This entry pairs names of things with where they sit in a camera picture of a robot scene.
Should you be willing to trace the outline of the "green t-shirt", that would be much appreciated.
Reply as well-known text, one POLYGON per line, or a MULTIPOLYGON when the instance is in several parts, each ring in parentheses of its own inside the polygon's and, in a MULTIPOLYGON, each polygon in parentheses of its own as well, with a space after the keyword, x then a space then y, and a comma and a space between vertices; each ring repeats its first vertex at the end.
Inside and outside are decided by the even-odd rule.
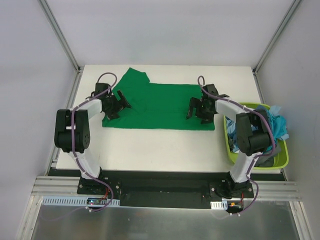
POLYGON ((198 85, 151 83, 145 72, 130 67, 112 91, 121 91, 131 107, 121 110, 116 119, 104 117, 104 128, 215 130, 214 123, 202 124, 196 116, 186 118, 190 99, 202 96, 198 85))

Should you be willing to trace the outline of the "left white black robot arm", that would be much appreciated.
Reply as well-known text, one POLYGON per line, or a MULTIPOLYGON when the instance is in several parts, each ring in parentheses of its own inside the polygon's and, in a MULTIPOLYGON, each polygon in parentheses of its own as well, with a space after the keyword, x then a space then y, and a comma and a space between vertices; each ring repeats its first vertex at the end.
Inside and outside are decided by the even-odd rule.
POLYGON ((54 144, 73 158, 81 177, 90 180, 89 190, 96 195, 105 191, 106 183, 99 178, 101 167, 89 149, 89 121, 100 113, 104 113, 108 120, 118 119, 120 111, 131 107, 121 90, 116 94, 108 83, 96 83, 95 91, 84 102, 56 112, 54 144))

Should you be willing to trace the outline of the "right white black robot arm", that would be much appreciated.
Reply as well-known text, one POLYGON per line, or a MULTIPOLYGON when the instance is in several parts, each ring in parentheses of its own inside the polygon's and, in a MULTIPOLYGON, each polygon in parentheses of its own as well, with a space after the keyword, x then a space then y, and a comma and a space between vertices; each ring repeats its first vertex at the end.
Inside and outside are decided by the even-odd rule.
POLYGON ((225 184, 226 194, 234 198, 242 193, 241 183, 249 180, 257 159, 268 147, 276 147, 268 115, 264 109, 254 110, 219 94, 214 84, 203 86, 201 93, 201 98, 190 98, 186 119, 195 115, 202 124, 211 124, 216 114, 222 114, 235 123, 239 153, 229 172, 232 181, 225 184))

